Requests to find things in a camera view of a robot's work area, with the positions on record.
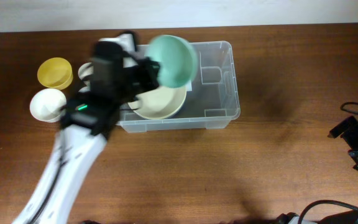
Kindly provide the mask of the beige plate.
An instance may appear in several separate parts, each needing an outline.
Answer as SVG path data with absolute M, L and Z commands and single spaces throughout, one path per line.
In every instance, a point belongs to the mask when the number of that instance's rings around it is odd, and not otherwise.
M 155 90 L 135 96 L 135 101 L 129 102 L 129 108 L 145 119 L 165 119 L 173 116 L 183 106 L 187 89 L 168 88 L 160 86 Z

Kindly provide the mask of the cream plastic cup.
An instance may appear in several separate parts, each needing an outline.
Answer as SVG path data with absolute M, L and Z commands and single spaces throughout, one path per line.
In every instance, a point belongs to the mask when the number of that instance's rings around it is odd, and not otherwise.
M 78 69 L 78 77 L 79 79 L 86 85 L 90 86 L 90 75 L 93 74 L 93 65 L 91 62 L 84 63 L 79 69 Z

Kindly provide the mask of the white label in container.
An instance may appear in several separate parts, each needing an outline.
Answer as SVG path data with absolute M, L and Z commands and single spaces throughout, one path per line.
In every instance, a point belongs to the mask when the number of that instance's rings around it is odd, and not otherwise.
M 188 82 L 188 83 L 186 84 L 186 90 L 187 90 L 187 91 L 192 91 L 192 82 Z

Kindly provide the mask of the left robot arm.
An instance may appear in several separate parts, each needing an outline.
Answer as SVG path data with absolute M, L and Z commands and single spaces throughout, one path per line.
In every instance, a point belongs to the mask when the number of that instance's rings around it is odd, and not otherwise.
M 66 223 L 94 161 L 107 145 L 124 103 L 158 88 L 161 64 L 151 58 L 93 59 L 89 87 L 59 111 L 60 129 L 50 159 L 14 223 Z

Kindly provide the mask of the yellow plastic bowl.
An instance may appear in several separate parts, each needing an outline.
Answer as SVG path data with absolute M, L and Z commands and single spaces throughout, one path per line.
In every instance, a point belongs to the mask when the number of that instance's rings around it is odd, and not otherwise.
M 37 70 L 37 79 L 44 87 L 63 90 L 73 81 L 73 69 L 64 58 L 50 58 Z

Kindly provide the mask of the clear plastic storage container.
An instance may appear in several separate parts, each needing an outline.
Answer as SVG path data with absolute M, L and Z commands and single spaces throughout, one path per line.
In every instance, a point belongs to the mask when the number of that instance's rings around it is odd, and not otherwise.
M 226 41 L 193 42 L 198 73 L 181 109 L 168 119 L 144 119 L 121 112 L 117 123 L 128 133 L 171 129 L 223 129 L 241 113 L 232 46 Z

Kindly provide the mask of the mint green plastic bowl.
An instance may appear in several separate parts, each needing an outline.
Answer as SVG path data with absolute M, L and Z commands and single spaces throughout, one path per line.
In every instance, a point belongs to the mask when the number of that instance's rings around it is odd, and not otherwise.
M 174 35 L 158 35 L 146 48 L 145 56 L 158 62 L 158 83 L 179 88 L 192 82 L 198 72 L 195 48 L 185 39 Z

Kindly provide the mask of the white plastic bowl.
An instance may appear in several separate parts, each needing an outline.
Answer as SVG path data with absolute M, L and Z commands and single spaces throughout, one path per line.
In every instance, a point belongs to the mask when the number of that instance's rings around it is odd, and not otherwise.
M 43 122 L 54 123 L 60 119 L 60 110 L 67 103 L 62 91 L 46 88 L 34 95 L 30 101 L 31 115 Z

